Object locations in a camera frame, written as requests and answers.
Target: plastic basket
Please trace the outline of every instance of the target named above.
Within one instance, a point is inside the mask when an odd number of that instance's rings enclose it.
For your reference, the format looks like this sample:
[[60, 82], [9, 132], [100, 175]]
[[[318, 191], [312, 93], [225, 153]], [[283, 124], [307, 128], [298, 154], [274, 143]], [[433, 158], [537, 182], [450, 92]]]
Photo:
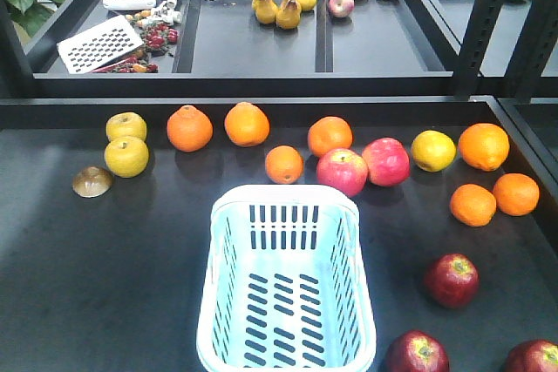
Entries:
[[208, 371], [367, 370], [376, 328], [357, 206], [318, 185], [246, 185], [213, 206], [197, 349]]

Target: red fruit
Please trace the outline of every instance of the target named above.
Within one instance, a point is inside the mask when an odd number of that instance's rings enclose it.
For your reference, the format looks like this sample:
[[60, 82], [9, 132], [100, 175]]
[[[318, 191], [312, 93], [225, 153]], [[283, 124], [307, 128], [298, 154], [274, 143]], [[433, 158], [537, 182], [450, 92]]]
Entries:
[[504, 372], [558, 372], [558, 346], [548, 340], [530, 340], [512, 348]]
[[368, 167], [352, 150], [334, 148], [317, 161], [316, 175], [318, 183], [335, 187], [350, 198], [363, 190]]
[[420, 330], [410, 330], [395, 339], [387, 350], [389, 372], [449, 372], [444, 346]]
[[396, 139], [376, 139], [363, 149], [362, 155], [374, 185], [395, 186], [411, 174], [409, 155]]
[[446, 308], [467, 305], [479, 290], [479, 273], [463, 254], [446, 254], [425, 272], [424, 284], [430, 296]]

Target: pink apple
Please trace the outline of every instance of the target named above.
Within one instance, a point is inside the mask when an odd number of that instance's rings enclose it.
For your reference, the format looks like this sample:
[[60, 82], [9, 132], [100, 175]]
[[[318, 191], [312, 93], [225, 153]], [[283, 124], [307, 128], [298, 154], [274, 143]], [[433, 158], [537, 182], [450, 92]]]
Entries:
[[409, 155], [396, 139], [376, 139], [363, 149], [362, 156], [368, 165], [370, 182], [374, 185], [394, 186], [411, 174]]
[[318, 183], [335, 187], [350, 198], [363, 190], [368, 166], [352, 150], [334, 148], [317, 161], [316, 175]]
[[330, 0], [330, 13], [334, 17], [347, 17], [355, 9], [354, 0]]

